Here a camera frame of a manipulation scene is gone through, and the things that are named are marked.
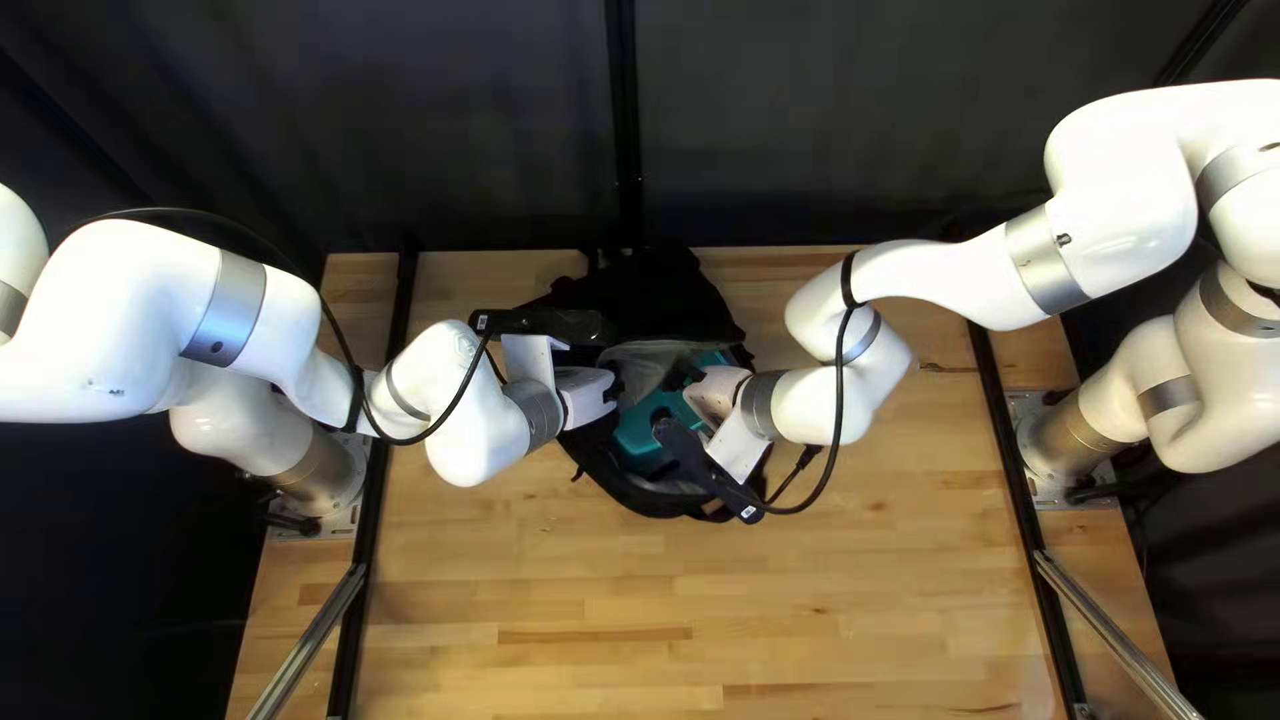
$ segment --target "metal mounting plate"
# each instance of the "metal mounting plate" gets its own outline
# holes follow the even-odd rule
[[[1009,409],[1009,419],[1012,420],[1015,428],[1023,418],[1044,407],[1044,396],[1048,395],[1048,392],[1050,391],[1043,389],[1005,392],[1005,405]],[[1103,510],[1107,507],[1119,507],[1119,503],[1114,497],[1100,497],[1071,505],[1065,497],[1068,488],[1041,482],[1029,468],[1024,466],[1023,471],[1027,474],[1027,489],[1032,493],[1032,501],[1036,503],[1037,511]],[[1110,460],[1105,460],[1101,465],[1094,468],[1092,475],[1098,480],[1098,483],[1102,484],[1116,482],[1116,473],[1111,466]]]

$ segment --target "black backpack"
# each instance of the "black backpack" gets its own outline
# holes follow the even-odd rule
[[[604,268],[589,256],[593,263],[586,277],[557,278],[549,293],[522,307],[596,310],[614,327],[617,343],[640,340],[723,343],[739,365],[754,370],[751,355],[742,347],[746,333],[733,323],[719,290],[703,275],[698,258],[689,249],[649,247],[631,255],[613,254]],[[600,350],[575,347],[558,354],[557,363],[595,366]],[[687,515],[712,523],[733,518],[716,496],[687,480],[678,466],[649,477],[625,469],[611,442],[618,418],[614,410],[557,437],[577,462],[580,474],[590,475],[613,500],[648,518]],[[748,483],[756,495],[764,493],[759,469]]]

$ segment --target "black cable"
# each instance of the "black cable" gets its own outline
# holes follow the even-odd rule
[[[378,425],[378,420],[374,419],[374,413],[369,407],[369,397],[365,396],[365,419],[369,420],[369,427],[374,428],[378,437],[392,445],[417,445],[430,437],[440,428],[440,425],[444,424],[445,420],[449,419],[449,415],[453,414],[453,409],[458,406],[458,402],[462,402],[462,396],[466,395],[467,387],[471,384],[471,377],[476,374],[476,368],[480,366],[480,359],[485,356],[484,347],[489,345],[490,337],[493,337],[493,329],[480,336],[480,345],[476,347],[475,355],[471,356],[471,365],[467,366],[467,374],[462,375],[462,382],[458,383],[458,392],[453,395],[453,400],[451,400],[449,405],[444,407],[444,413],[440,413],[440,416],[435,419],[435,421],[433,421],[425,430],[406,438],[397,438],[387,434],[387,432]]]
[[[809,497],[800,501],[799,505],[792,505],[791,507],[777,507],[772,502],[760,502],[756,505],[758,510],[769,512],[771,515],[795,515],[806,510],[813,505],[822,491],[827,489],[827,482],[831,480],[831,473],[836,469],[836,455],[840,452],[840,433],[845,425],[845,366],[840,363],[840,359],[845,356],[845,328],[849,327],[849,319],[854,316],[854,310],[856,307],[846,307],[845,315],[840,319],[840,329],[836,332],[836,423],[831,432],[831,452],[827,454],[827,465],[822,469],[822,477],[818,478],[818,484],[813,487],[809,492]],[[722,468],[716,465],[712,460],[712,468],[719,473],[724,473]]]
[[[785,480],[782,480],[782,484],[778,486],[776,491],[773,491],[773,495],[771,495],[769,500],[767,500],[765,502],[773,502],[778,497],[781,497],[782,493],[786,492],[787,486],[791,484],[791,480],[796,479],[796,475],[804,471],[804,469],[809,466],[809,462],[812,462],[813,459],[817,457],[819,452],[822,452],[820,445],[804,446],[804,450],[800,451],[800,457],[796,459],[795,468],[791,468],[791,473],[786,477]]]
[[[485,357],[489,359],[489,366],[493,368],[493,374],[498,378],[498,384],[507,384],[507,378],[502,377],[502,370],[498,369],[498,361],[493,359],[493,354],[489,348],[484,348]]]
[[[69,233],[76,232],[77,229],[90,223],[95,223],[97,220],[109,220],[113,218],[125,219],[129,217],[154,215],[154,214],[188,215],[192,218],[200,218],[206,222],[230,228],[241,233],[242,236],[253,240],[262,247],[270,250],[270,252],[275,255],[276,259],[285,265],[287,270],[292,272],[296,275],[305,274],[298,266],[298,264],[292,258],[289,258],[283,249],[280,249],[274,242],[266,240],[261,234],[253,232],[252,229],[244,227],[241,223],[237,223],[236,220],[232,220],[230,218],[224,218],[223,215],[218,215],[216,213],[209,213],[206,210],[196,210],[193,208],[154,206],[154,208],[129,208],[125,210],[113,210],[111,213],[102,213],[101,215],[78,223],[69,231]],[[476,368],[480,365],[480,357],[488,356],[489,361],[494,363],[493,356],[489,355],[488,350],[485,350],[485,346],[489,343],[489,338],[493,336],[493,332],[490,331],[480,338],[480,346],[476,347],[476,354],[471,359],[471,365],[467,368],[466,375],[462,377],[462,382],[458,384],[458,391],[453,395],[453,400],[449,401],[449,405],[445,406],[444,413],[442,413],[440,416],[434,423],[431,423],[425,430],[417,433],[416,436],[407,438],[392,437],[387,434],[387,432],[383,430],[381,427],[379,427],[378,420],[374,419],[374,413],[369,406],[369,397],[367,393],[365,392],[364,372],[361,370],[360,365],[356,364],[356,357],[351,352],[351,346],[347,345],[347,336],[342,332],[342,325],[338,324],[338,318],[334,316],[333,310],[329,307],[329,304],[325,302],[323,296],[320,296],[319,288],[316,288],[316,297],[320,299],[320,311],[324,313],[325,320],[329,323],[329,327],[333,328],[334,340],[338,341],[338,347],[342,350],[342,357],[347,365],[347,372],[351,374],[352,400],[351,400],[351,411],[347,414],[347,424],[346,424],[347,429],[355,428],[355,421],[358,410],[362,409],[365,411],[365,418],[369,420],[369,425],[374,429],[375,433],[378,433],[379,438],[390,445],[402,445],[402,446],[416,445],[422,439],[425,439],[426,437],[429,437],[431,433],[434,433],[444,423],[444,420],[447,420],[449,415],[453,414],[453,409],[458,406],[458,402],[462,401],[462,396],[466,393],[467,387],[471,386],[471,378],[472,375],[475,375]],[[498,377],[500,378],[502,375],[498,373],[497,364],[494,364],[493,369],[494,373],[498,374]]]

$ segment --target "wooden table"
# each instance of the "wooden table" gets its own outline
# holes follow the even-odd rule
[[[809,366],[782,311],[837,247],[699,251],[758,369]],[[394,256],[330,258],[324,291],[378,366]],[[513,306],[585,270],[572,251],[431,252],[411,336]],[[876,302],[916,352],[823,498],[755,527],[632,515],[554,443],[471,489],[396,448],[378,542],[358,717],[1061,717],[965,322]],[[1010,387],[1069,387],[1061,328],[996,341]],[[774,482],[797,448],[776,448]],[[818,474],[820,462],[803,477]],[[788,496],[801,497],[800,479]],[[1160,662],[1119,514],[1059,511],[1051,546]],[[269,543],[228,717],[243,717],[347,568],[351,543]],[[285,717],[324,717],[334,638]],[[1085,652],[1082,661],[1108,657]],[[1082,670],[1091,691],[1110,685]]]

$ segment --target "black metal pole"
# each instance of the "black metal pole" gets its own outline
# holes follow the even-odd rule
[[[1248,0],[1213,0],[1187,37],[1174,49],[1174,54],[1160,69],[1152,86],[1178,85],[1187,79],[1208,49],[1217,42],[1235,15]]]
[[[413,279],[417,275],[417,250],[402,250],[396,266],[396,300],[392,305],[392,328],[387,338],[387,361],[390,363],[404,350],[408,336],[410,306],[413,302]],[[352,551],[352,565],[369,568],[374,574],[374,548],[378,544],[378,527],[383,516],[383,495],[387,487],[387,469],[390,464],[390,446],[375,439],[369,450],[369,471],[365,474],[364,500],[360,505],[360,527],[356,529],[356,547]],[[333,665],[333,682],[329,687],[329,720],[346,720],[351,716],[352,701],[356,697],[356,679],[360,670],[360,648],[365,633],[365,618],[369,610],[369,587],[366,582],[342,616],[342,633],[338,635],[338,655]]]
[[[1062,605],[1053,588],[1036,571],[1034,552],[1044,550],[1044,536],[1041,534],[1039,520],[1036,518],[1036,503],[1032,501],[1030,489],[1027,488],[1023,456],[1018,452],[1018,437],[1014,433],[1014,423],[1009,419],[1005,388],[1000,382],[1000,365],[996,364],[996,354],[991,348],[991,338],[987,337],[986,328],[969,322],[969,342],[973,345],[973,356],[978,363],[978,378],[982,380],[982,393],[987,400],[987,413],[991,414],[996,445],[1000,446],[1000,460],[1005,468],[1005,480],[1009,484],[1009,500],[1012,502],[1018,534],[1023,541],[1027,571],[1032,578],[1036,605],[1044,626],[1050,660],[1053,662],[1059,691],[1066,703],[1066,716],[1074,717],[1071,707],[1084,702],[1084,685],[1080,683],[1080,670],[1075,665],[1075,652],[1071,650],[1071,635],[1066,630]]]
[[[604,26],[609,49],[609,95],[613,101],[617,241],[621,247],[636,247],[643,245],[644,238],[644,172],[635,0],[604,0]]]

